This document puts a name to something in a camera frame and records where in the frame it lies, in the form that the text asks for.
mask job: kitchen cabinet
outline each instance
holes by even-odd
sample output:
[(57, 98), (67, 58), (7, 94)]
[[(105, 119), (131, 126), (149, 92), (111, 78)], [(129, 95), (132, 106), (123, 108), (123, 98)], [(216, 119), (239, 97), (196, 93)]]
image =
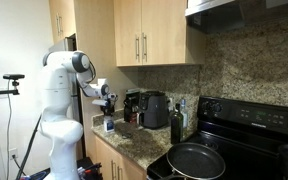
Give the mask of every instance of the kitchen cabinet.
[(145, 180), (146, 171), (123, 156), (99, 137), (95, 137), (97, 161), (101, 162), (103, 179)]
[(49, 0), (54, 43), (76, 33), (74, 0)]
[[(96, 68), (97, 77), (111, 79), (110, 88), (114, 89), (116, 94), (121, 95), (119, 98), (124, 98), (122, 96), (125, 95), (125, 89), (136, 86), (137, 72), (126, 72), (127, 74), (125, 74), (125, 71), (122, 72), (116, 68), (114, 1), (74, 0), (74, 9), (77, 49), (90, 57)], [(93, 127), (92, 119), (103, 112), (98, 107), (90, 105), (94, 98), (85, 97), (84, 95), (81, 98), (86, 156), (90, 157), (93, 162), (99, 162), (95, 150), (96, 135), (91, 127)], [(123, 103), (118, 102), (115, 104), (115, 109), (122, 109)]]
[(117, 66), (202, 64), (205, 35), (186, 25), (187, 1), (114, 0)]

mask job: cabinet door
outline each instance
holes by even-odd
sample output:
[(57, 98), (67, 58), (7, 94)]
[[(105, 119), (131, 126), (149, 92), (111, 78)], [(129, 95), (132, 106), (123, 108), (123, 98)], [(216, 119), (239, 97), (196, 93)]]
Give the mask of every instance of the cabinet door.
[(118, 180), (117, 163), (119, 162), (119, 154), (100, 138), (95, 137), (95, 141), (97, 161), (102, 164), (103, 179)]
[(73, 0), (49, 0), (54, 43), (76, 32)]
[(146, 179), (146, 172), (143, 168), (118, 153), (99, 137), (96, 136), (95, 139), (97, 161), (102, 164), (101, 172), (103, 174), (103, 179)]
[(118, 167), (119, 180), (145, 180), (146, 171), (126, 157), (122, 157)]
[(142, 31), (146, 35), (147, 62), (183, 63), (186, 43), (186, 1), (143, 0)]
[(117, 66), (142, 64), (141, 0), (114, 0)]

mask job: lower cabinet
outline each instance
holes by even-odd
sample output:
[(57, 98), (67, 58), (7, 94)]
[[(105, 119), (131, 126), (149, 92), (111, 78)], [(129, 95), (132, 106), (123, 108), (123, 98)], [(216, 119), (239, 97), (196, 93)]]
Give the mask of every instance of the lower cabinet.
[(99, 137), (95, 137), (97, 162), (102, 164), (104, 180), (145, 180), (146, 171), (123, 156)]

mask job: black appliance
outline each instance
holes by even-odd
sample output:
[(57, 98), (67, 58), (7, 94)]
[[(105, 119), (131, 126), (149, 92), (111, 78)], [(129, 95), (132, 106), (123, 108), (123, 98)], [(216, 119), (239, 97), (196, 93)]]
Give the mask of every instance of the black appliance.
[[(280, 180), (278, 147), (288, 144), (288, 107), (201, 96), (197, 130), (186, 142), (206, 145), (224, 159), (224, 180)], [(147, 168), (148, 179), (172, 173), (166, 155)]]
[(140, 99), (139, 89), (126, 90), (124, 100), (124, 121), (136, 123), (138, 102)]
[(157, 129), (168, 124), (168, 106), (165, 93), (146, 91), (140, 94), (138, 121), (141, 126)]

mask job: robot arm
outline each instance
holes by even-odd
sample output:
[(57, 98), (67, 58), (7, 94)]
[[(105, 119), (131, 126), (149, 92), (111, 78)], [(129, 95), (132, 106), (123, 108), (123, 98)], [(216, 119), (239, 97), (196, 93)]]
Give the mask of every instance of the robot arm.
[(109, 92), (109, 87), (105, 80), (99, 79), (98, 85), (89, 84), (94, 80), (96, 71), (88, 56), (80, 51), (59, 51), (49, 53), (44, 57), (44, 66), (53, 69), (64, 67), (67, 72), (75, 73), (77, 82), (87, 97), (105, 96)]
[(83, 134), (82, 125), (66, 117), (71, 104), (68, 73), (76, 75), (77, 82), (85, 96), (99, 96), (104, 107), (112, 107), (108, 85), (105, 79), (98, 84), (89, 84), (96, 72), (83, 52), (61, 51), (47, 54), (42, 69), (41, 133), (52, 140), (50, 174), (44, 180), (78, 180), (75, 144)]

